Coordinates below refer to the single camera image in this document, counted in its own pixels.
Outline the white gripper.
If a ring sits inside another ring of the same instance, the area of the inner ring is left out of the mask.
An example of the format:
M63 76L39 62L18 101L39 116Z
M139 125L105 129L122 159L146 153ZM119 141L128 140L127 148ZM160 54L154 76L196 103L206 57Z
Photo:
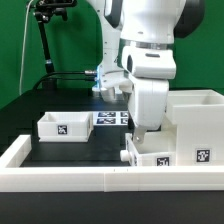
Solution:
M163 120L169 82L131 76L133 83L128 100L128 111L134 122L133 141L142 143L146 130L157 130Z

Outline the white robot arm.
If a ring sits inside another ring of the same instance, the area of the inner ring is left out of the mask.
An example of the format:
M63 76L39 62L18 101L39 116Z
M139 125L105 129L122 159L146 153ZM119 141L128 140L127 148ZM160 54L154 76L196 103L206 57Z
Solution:
M134 124L133 140L160 128L176 75L173 45L201 24L205 0L86 0L98 14L103 58L97 86L104 100L121 92Z

